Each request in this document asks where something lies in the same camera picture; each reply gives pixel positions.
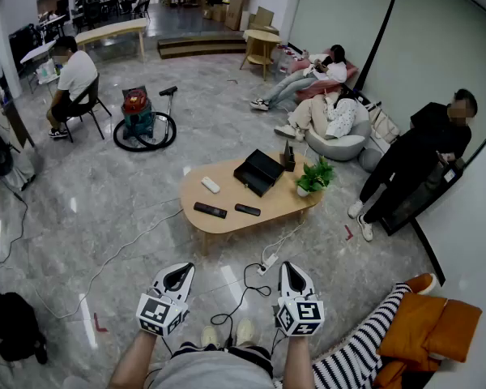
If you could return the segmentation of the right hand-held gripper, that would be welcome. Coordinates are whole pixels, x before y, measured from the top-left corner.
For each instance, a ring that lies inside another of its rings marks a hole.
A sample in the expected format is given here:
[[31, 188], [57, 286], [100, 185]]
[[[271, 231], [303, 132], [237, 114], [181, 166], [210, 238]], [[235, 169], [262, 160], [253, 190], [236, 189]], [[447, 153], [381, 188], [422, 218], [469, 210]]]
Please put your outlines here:
[[289, 261], [282, 263], [278, 291], [281, 297], [278, 298], [275, 319], [286, 336], [311, 336], [321, 329], [323, 302], [303, 299], [315, 294], [313, 281], [306, 272]]

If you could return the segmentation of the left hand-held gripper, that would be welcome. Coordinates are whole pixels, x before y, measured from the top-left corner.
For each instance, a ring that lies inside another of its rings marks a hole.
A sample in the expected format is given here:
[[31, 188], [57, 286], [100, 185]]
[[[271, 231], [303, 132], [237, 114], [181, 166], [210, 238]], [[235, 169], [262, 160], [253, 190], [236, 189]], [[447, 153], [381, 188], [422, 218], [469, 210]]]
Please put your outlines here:
[[185, 321], [189, 313], [185, 301], [190, 294], [194, 273], [192, 263], [173, 264], [157, 272], [150, 290], [164, 296], [141, 295], [136, 317], [143, 331], [166, 337]]

